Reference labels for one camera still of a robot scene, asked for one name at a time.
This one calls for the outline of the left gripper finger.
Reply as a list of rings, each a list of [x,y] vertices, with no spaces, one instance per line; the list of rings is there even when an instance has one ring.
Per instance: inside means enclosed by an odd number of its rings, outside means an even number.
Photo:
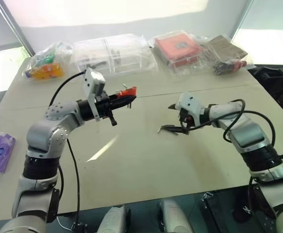
[[[127,108],[131,109],[131,105],[134,100],[135,99],[116,99],[110,102],[110,108],[118,109],[126,106]]]
[[[124,95],[124,96],[119,96],[119,95],[110,95],[109,99],[110,101],[134,101],[136,98],[136,95]]]

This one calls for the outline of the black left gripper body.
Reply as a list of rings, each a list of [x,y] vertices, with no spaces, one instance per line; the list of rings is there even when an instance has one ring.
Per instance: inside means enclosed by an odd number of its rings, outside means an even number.
[[[111,109],[111,100],[109,95],[105,90],[99,96],[95,97],[96,100],[96,108],[99,114],[99,118],[106,119],[108,118],[111,121],[111,125],[117,125],[116,120],[113,117],[112,109]]]

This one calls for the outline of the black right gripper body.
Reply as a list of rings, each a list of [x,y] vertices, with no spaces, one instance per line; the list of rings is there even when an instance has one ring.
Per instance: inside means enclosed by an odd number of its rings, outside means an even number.
[[[194,118],[183,108],[179,112],[179,121],[183,129],[195,127]]]

